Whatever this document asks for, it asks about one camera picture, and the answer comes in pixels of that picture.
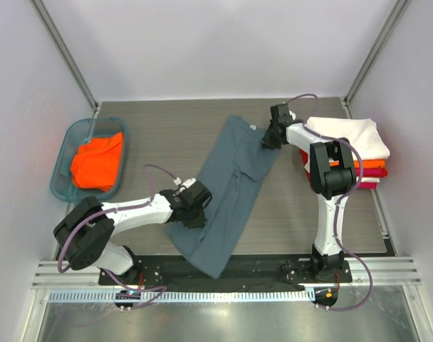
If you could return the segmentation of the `blue-grey t-shirt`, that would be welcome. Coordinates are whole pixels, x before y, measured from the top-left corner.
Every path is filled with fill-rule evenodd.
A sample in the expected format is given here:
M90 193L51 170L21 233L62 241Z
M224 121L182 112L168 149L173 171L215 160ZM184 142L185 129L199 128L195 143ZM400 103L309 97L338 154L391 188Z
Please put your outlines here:
M261 145L265 129L230 116L197 179L211 192L202 228L167 226L171 243L195 268L217 279L225 269L248 222L262 184L279 156Z

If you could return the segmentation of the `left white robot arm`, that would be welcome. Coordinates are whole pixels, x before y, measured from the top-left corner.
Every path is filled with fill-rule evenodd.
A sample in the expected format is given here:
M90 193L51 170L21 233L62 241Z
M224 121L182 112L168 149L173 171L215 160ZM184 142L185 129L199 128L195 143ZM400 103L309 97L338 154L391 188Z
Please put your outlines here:
M83 199L56 226L53 235L61 248L58 271L65 273L95 266L123 284L135 283L141 273L133 252L110 239L121 232L150 224L179 222L186 228L202 228L204 209L212 194L200 181L191 178L172 190L162 190L144 199L128 202L99 202Z

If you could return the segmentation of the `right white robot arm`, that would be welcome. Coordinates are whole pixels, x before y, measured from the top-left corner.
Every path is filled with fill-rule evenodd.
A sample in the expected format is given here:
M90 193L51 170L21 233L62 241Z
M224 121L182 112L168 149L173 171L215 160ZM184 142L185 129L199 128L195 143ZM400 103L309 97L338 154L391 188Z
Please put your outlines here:
M343 213L348 193L357 183L353 152L345 138L323 136L295 119L286 103L271 106L270 112L262 147L275 150L295 145L307 152L310 184L318 198L318 231L310 273L316 281L332 281L344 265L340 240Z

